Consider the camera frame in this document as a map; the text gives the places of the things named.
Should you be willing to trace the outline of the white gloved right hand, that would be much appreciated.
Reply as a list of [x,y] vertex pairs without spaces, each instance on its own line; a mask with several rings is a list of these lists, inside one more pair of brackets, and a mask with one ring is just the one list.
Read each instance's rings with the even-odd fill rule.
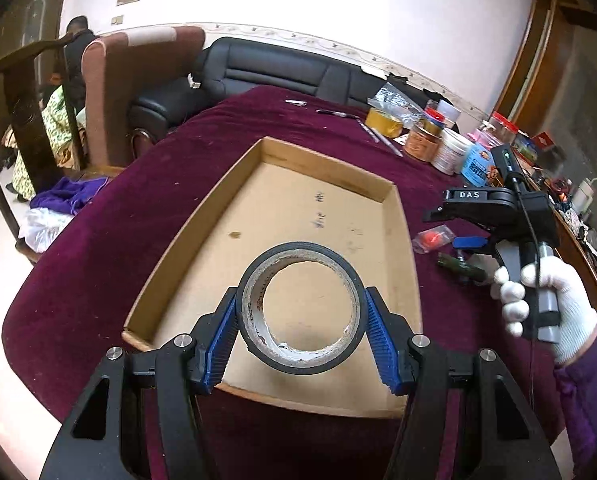
[[591,306],[579,274],[556,256],[541,257],[512,278],[505,266],[492,275],[491,295],[503,306],[501,315],[507,333],[515,338],[524,335],[523,323],[530,319],[530,292],[547,300],[557,322],[557,341],[551,344],[558,366],[573,364],[591,348],[597,338],[597,311]]

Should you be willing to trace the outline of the purple sleeved right forearm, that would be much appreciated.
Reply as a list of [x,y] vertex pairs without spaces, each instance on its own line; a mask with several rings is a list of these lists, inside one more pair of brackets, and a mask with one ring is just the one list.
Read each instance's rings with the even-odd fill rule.
[[578,479],[597,479],[597,337],[586,352],[553,372]]

